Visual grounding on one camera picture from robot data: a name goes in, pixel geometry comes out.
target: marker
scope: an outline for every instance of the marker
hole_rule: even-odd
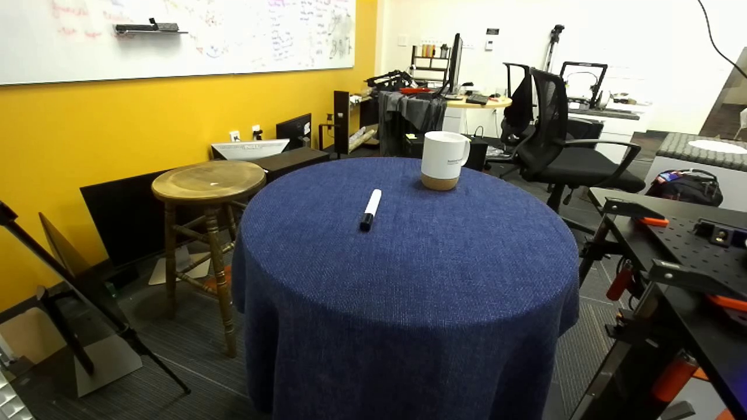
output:
[[[381,189],[373,189],[370,197],[368,197],[368,204],[363,210],[363,217],[358,223],[360,230],[370,230],[370,223],[373,223],[375,210],[379,210],[379,201],[381,201]]]

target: black cable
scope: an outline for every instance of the black cable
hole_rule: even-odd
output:
[[[745,73],[738,62],[732,62],[732,61],[717,47],[715,34],[712,34],[712,31],[709,31],[708,8],[704,8],[702,0],[698,0],[698,5],[701,5],[701,8],[702,8],[702,19],[704,19],[704,27],[708,27],[708,39],[709,39],[709,43],[717,48],[717,53],[718,53],[725,62],[731,62],[731,67],[736,67],[736,69],[747,80],[747,73]]]

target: stool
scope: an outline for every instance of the stool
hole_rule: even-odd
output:
[[[234,248],[235,239],[235,208],[242,208],[244,201],[263,185],[263,168],[244,160],[211,160],[200,165],[178,168],[162,172],[152,182],[152,192],[158,201],[163,201],[163,256],[166,256],[166,293],[170,314],[174,314],[174,281],[188,279],[186,276],[193,266],[211,258],[219,316],[225,321],[225,351],[228,357],[235,355],[235,335],[234,335],[234,309],[228,293],[228,276],[225,264],[225,251]],[[178,204],[199,208],[199,217],[186,223],[178,222]],[[222,245],[219,238],[219,214],[228,217],[232,242]],[[207,256],[178,267],[178,232],[192,239],[200,239],[207,245]]]

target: yellow wall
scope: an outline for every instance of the yellow wall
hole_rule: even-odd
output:
[[[352,69],[0,87],[0,201],[42,245],[38,211],[88,264],[102,260],[81,185],[206,160],[207,145],[232,127],[249,137],[251,124],[262,124],[270,137],[275,122],[303,112],[326,122],[332,90],[360,90],[373,74],[375,1],[358,0]],[[58,281],[4,229],[0,253],[0,309]]]

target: navy blue tablecloth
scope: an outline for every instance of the navy blue tablecloth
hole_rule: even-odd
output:
[[[461,169],[454,192],[429,192],[418,169],[418,158],[309,165],[247,204],[234,300],[258,411],[542,418],[555,339],[577,319],[577,242],[502,179]]]

